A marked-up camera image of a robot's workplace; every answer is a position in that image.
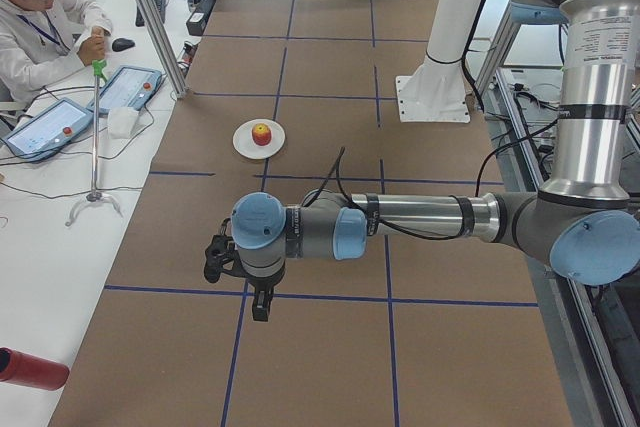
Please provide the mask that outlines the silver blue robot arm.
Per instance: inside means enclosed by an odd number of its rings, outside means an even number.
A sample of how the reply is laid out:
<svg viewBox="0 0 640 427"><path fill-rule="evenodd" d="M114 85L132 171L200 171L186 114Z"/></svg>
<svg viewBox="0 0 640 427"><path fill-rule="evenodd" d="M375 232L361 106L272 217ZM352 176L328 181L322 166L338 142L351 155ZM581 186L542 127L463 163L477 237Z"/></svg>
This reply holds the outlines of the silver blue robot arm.
<svg viewBox="0 0 640 427"><path fill-rule="evenodd" d="M347 194L317 189L284 206L251 193L209 254L205 275L243 277L252 313L268 318L289 258L355 259L366 240L395 232L447 241L475 236L514 247L562 277L589 286L630 273L639 261L639 223L619 183L622 136L639 44L639 0L512 0L525 22L569 25L550 178L536 193L474 197Z"/></svg>

